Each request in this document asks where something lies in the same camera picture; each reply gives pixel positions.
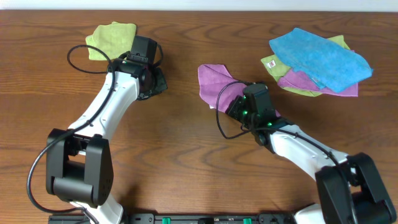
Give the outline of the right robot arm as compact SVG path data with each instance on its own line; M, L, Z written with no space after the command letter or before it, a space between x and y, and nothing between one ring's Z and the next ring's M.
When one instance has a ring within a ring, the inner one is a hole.
M318 204L292 218L294 223L394 223L397 212L373 159L334 150L277 115L263 83L246 85L226 109L260 146L289 160L317 184Z

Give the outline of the purple microfiber cloth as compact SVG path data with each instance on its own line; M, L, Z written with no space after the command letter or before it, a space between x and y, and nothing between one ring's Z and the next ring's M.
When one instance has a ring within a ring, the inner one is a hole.
M229 83L235 82L225 65L203 64L198 67L200 97L211 108L216 108L220 91ZM243 83L235 83L227 87L220 96L218 110L225 113L229 104L239 95L243 96Z

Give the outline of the folded light green cloth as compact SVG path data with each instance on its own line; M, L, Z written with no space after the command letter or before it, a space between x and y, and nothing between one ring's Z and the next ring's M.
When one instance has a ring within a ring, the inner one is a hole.
M100 25L86 37L86 45L91 45L104 52L111 60L130 51L136 34L135 24L112 22Z

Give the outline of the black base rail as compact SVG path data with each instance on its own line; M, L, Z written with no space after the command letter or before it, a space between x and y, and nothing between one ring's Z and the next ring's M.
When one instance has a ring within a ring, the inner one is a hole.
M121 223L129 224L296 224L290 213L260 213L257 215L172 215L135 213L124 215Z

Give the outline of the blue microfiber cloth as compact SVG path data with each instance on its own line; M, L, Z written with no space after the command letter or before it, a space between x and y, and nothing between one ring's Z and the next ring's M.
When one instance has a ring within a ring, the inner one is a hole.
M270 40L269 45L281 62L306 73L335 93L373 74L373 69L359 54L300 28Z

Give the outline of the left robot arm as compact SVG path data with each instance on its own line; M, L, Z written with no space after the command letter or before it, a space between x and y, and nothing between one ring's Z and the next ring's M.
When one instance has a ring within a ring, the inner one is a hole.
M89 223L122 223L123 206L111 195L114 171L109 142L135 101L167 89L156 41L136 36L129 51L106 57L105 82L86 111L68 129L53 129L43 151L46 190L81 210Z

